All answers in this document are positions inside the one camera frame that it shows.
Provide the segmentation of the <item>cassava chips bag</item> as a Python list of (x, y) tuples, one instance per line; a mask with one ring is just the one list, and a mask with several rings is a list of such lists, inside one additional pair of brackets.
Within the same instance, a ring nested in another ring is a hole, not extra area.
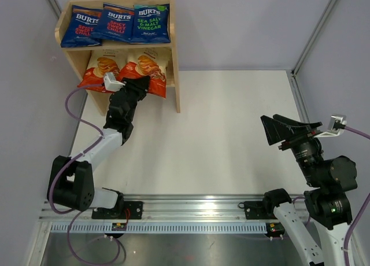
[(104, 86), (103, 77), (107, 72), (111, 72), (117, 79), (122, 68), (127, 63), (128, 50), (107, 49), (93, 50), (87, 69), (78, 87), (88, 86), (88, 90), (100, 93), (111, 93)]
[(121, 69), (117, 80), (124, 77), (138, 79), (150, 77), (149, 93), (166, 98), (167, 66), (171, 51), (167, 48), (131, 49), (127, 54), (127, 63)]

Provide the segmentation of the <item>Burts sea salt vinegar bag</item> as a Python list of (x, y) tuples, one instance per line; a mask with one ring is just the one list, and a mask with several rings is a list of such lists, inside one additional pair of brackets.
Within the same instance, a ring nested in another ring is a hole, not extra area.
[(170, 43), (168, 33), (169, 4), (134, 5), (131, 43)]

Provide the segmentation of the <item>blue Burts chilli bag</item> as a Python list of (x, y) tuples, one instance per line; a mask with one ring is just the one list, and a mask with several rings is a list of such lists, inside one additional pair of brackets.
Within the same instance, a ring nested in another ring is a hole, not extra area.
[(102, 9), (85, 8), (73, 5), (71, 21), (61, 41), (61, 47), (100, 46), (100, 39), (93, 38), (92, 32), (97, 26)]

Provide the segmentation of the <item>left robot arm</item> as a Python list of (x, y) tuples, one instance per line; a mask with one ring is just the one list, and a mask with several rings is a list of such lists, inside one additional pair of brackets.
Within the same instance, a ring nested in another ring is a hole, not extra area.
[(93, 172), (131, 136), (135, 110), (138, 102), (149, 92), (150, 77), (125, 77), (117, 81), (111, 73), (107, 73), (103, 85), (112, 85), (115, 89), (109, 98), (103, 128), (78, 118), (79, 122), (98, 131), (95, 141), (74, 156), (58, 156), (53, 161), (47, 200), (57, 214), (74, 210), (84, 212), (89, 208), (104, 208), (113, 219), (124, 214), (122, 193), (95, 187)]

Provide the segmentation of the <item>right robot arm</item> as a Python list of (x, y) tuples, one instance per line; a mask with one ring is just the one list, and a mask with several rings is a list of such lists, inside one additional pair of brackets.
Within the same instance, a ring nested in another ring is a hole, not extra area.
[(263, 213), (282, 224), (307, 265), (351, 265), (354, 260), (350, 237), (369, 199), (353, 217), (346, 192), (358, 187), (356, 164), (346, 156), (325, 160), (319, 140), (340, 136), (344, 131), (365, 138), (369, 135), (350, 128), (345, 116), (339, 114), (331, 116), (325, 132), (319, 130), (321, 122), (301, 123), (279, 114), (261, 116), (261, 121), (268, 144), (278, 144), (281, 151), (291, 150), (307, 185), (312, 188), (304, 192), (304, 203), (317, 228), (320, 243), (315, 242), (306, 226), (298, 220), (293, 201), (285, 189), (264, 194)]

